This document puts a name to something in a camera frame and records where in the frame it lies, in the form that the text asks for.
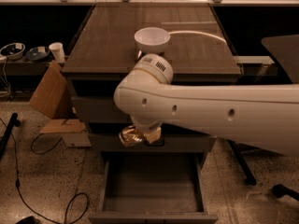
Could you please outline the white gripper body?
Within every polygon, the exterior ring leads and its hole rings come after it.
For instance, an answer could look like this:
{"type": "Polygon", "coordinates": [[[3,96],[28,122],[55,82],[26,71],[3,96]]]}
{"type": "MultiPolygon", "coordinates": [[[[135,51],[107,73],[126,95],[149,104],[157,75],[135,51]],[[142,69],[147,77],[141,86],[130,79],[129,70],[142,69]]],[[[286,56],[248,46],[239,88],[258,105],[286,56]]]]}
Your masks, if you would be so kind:
{"type": "Polygon", "coordinates": [[[144,133],[150,133],[162,126],[162,123],[157,120],[144,119],[140,117],[131,116],[131,120],[135,127],[144,133]]]}

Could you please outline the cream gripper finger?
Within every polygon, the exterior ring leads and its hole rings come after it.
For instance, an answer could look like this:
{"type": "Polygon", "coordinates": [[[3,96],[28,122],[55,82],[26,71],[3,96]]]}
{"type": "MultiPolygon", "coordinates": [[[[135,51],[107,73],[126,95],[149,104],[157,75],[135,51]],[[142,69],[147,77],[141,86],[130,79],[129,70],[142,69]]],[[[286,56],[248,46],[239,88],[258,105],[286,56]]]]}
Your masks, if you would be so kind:
{"type": "Polygon", "coordinates": [[[144,133],[144,136],[145,136],[147,142],[149,144],[152,144],[152,143],[154,143],[154,142],[156,142],[160,139],[160,137],[161,137],[161,128],[158,127],[154,131],[144,133]]]}

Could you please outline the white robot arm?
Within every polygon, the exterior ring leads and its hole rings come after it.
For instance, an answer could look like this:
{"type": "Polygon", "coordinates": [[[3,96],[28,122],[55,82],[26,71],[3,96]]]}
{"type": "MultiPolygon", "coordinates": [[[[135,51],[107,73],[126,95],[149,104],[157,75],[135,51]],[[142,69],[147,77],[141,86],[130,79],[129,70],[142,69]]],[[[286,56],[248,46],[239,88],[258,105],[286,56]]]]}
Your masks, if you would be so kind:
{"type": "Polygon", "coordinates": [[[144,56],[114,92],[136,128],[164,123],[289,156],[299,155],[299,86],[179,86],[156,54],[144,56]]]}

